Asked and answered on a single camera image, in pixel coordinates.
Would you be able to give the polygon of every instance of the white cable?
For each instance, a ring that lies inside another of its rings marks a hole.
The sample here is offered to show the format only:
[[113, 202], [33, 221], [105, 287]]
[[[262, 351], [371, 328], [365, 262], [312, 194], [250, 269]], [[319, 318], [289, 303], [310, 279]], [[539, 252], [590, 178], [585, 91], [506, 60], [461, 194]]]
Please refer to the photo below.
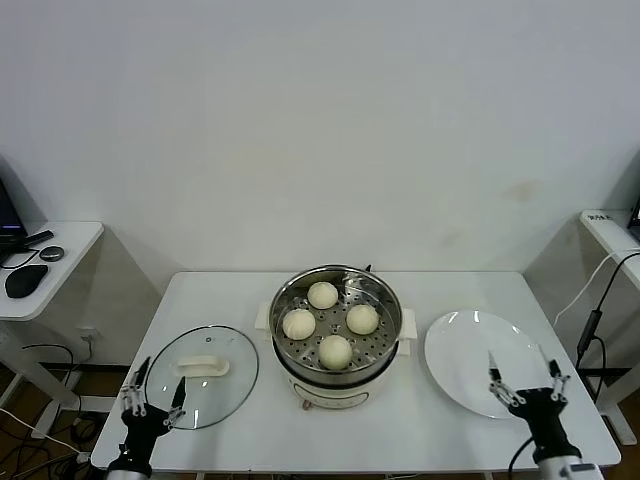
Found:
[[558, 314], [556, 315], [555, 320], [553, 321], [553, 328], [556, 328], [556, 325], [558, 324], [558, 320], [560, 320], [560, 316], [563, 315], [564, 313], [566, 313], [566, 311], [569, 310], [571, 307], [573, 307], [575, 305], [575, 303], [580, 299], [582, 294], [587, 291], [587, 288], [589, 288], [589, 285], [591, 285], [591, 282], [593, 282], [593, 279], [596, 278], [596, 275], [598, 274], [598, 272], [600, 271], [600, 269], [606, 263], [607, 260], [609, 260], [611, 257], [613, 257], [614, 255], [617, 255], [619, 253], [637, 252], [637, 251], [640, 251], [640, 247], [625, 248], [624, 250], [616, 250], [615, 252], [611, 252], [609, 255], [604, 257], [602, 259], [602, 261], [600, 262], [600, 265], [598, 265], [596, 267], [596, 269], [591, 274], [591, 277], [589, 277], [589, 280], [587, 280], [587, 283], [585, 284], [585, 286], [582, 287], [582, 290], [580, 290], [578, 292], [578, 295], [576, 295], [576, 297], [571, 301], [571, 303], [569, 305], [567, 305], [566, 307], [564, 307], [562, 310], [560, 310], [558, 312]]
[[70, 448], [71, 450], [73, 450], [73, 451], [74, 451], [74, 452], [76, 452], [77, 454], [82, 455], [82, 452], [81, 452], [80, 450], [78, 450], [77, 448], [72, 447], [72, 446], [71, 446], [71, 445], [69, 445], [68, 443], [64, 443], [64, 442], [61, 442], [60, 440], [56, 440], [55, 438], [50, 437], [49, 435], [46, 435], [45, 433], [41, 432], [41, 431], [40, 431], [40, 430], [38, 430], [37, 428], [32, 427], [32, 426], [31, 426], [31, 425], [29, 425], [28, 423], [23, 422], [23, 421], [22, 421], [22, 420], [20, 420], [18, 417], [16, 417], [13, 413], [6, 411], [4, 408], [0, 408], [0, 412], [4, 412], [4, 413], [6, 413], [6, 414], [7, 414], [7, 415], [9, 415], [11, 418], [13, 418], [16, 422], [19, 422], [19, 423], [23, 424], [25, 427], [30, 428], [31, 430], [33, 430], [33, 431], [35, 431], [35, 432], [38, 432], [40, 435], [42, 435], [42, 436], [44, 436], [44, 437], [48, 438], [48, 439], [49, 439], [49, 440], [51, 440], [52, 442], [56, 442], [56, 443], [59, 443], [60, 445], [64, 445], [65, 447]]

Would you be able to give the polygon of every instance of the white side table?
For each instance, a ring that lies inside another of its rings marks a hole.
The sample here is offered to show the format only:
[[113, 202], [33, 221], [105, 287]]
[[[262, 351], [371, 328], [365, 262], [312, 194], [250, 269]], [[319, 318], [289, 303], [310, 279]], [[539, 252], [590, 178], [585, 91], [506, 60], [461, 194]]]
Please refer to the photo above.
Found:
[[[631, 213], [627, 210], [585, 210], [580, 215], [583, 225], [593, 234], [607, 253], [638, 248], [640, 244], [627, 231]], [[622, 252], [611, 257], [616, 263], [633, 252]], [[621, 270], [633, 285], [640, 289], [640, 256], [627, 260]], [[623, 445], [636, 445], [638, 440], [631, 426], [622, 415], [618, 404], [640, 388], [640, 364], [618, 379], [613, 385], [602, 386], [597, 407], [611, 422]]]
[[[25, 322], [37, 317], [49, 304], [53, 296], [64, 284], [71, 272], [76, 268], [91, 246], [102, 234], [103, 227], [99, 222], [46, 222], [44, 224], [27, 224], [30, 233], [51, 230], [54, 237], [35, 248], [42, 249], [48, 245], [59, 245], [65, 249], [65, 256], [55, 263], [50, 263], [49, 272], [42, 279], [38, 288], [28, 297], [14, 299], [7, 296], [4, 288], [0, 291], [0, 361], [9, 367], [16, 376], [0, 397], [2, 406], [12, 395], [22, 378], [29, 380], [40, 390], [52, 398], [42, 416], [35, 425], [42, 432], [47, 432], [59, 409], [77, 410], [82, 402], [83, 411], [108, 412], [114, 398], [83, 396], [71, 391], [80, 378], [79, 372], [73, 372], [66, 380], [66, 386], [43, 368], [29, 350], [23, 350], [22, 344], [11, 331], [9, 322]], [[37, 256], [29, 264], [45, 264]], [[11, 270], [0, 270], [0, 285], [11, 273]], [[34, 438], [41, 438], [34, 432]]]

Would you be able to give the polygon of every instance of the laptop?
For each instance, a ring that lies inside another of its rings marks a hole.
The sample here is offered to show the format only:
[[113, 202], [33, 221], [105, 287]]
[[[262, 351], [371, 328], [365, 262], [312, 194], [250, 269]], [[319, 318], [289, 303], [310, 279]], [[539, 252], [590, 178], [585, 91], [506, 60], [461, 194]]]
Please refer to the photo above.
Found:
[[26, 237], [27, 230], [0, 180], [0, 265], [15, 253], [15, 247]]
[[640, 198], [636, 202], [636, 206], [633, 207], [633, 213], [631, 214], [627, 228], [629, 229], [629, 233], [640, 242]]

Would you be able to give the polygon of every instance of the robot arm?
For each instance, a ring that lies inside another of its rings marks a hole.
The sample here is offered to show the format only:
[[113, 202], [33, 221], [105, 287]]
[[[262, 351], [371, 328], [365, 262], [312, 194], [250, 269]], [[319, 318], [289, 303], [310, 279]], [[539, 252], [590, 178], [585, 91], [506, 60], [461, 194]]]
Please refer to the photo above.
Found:
[[149, 459], [156, 440], [171, 431], [185, 412], [185, 379], [182, 377], [168, 412], [146, 403], [142, 385], [149, 369], [147, 358], [129, 382], [120, 390], [122, 422], [127, 427], [127, 437], [120, 444], [120, 456], [109, 465], [107, 480], [146, 480], [151, 477]]
[[596, 465], [582, 462], [582, 453], [569, 442], [560, 422], [560, 413], [567, 406], [564, 391], [570, 377], [562, 375], [555, 360], [547, 361], [547, 364], [551, 387], [514, 391], [502, 382], [495, 359], [489, 352], [489, 391], [512, 415], [529, 425], [536, 446], [533, 461], [543, 480], [603, 480]]

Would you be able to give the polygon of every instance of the steamed bun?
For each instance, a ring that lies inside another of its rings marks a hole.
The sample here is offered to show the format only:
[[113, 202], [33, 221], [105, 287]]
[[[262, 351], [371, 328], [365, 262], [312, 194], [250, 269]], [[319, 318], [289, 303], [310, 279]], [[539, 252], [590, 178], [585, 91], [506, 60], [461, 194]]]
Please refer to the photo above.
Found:
[[316, 282], [307, 292], [309, 303], [324, 310], [333, 307], [338, 301], [338, 290], [328, 282]]
[[369, 335], [378, 328], [378, 312], [371, 305], [356, 305], [347, 313], [347, 327], [358, 335]]
[[316, 329], [316, 319], [311, 312], [297, 308], [288, 312], [282, 320], [282, 330], [291, 340], [309, 338]]
[[319, 355], [320, 363], [329, 370], [342, 370], [349, 365], [353, 350], [346, 338], [331, 335], [320, 342]]

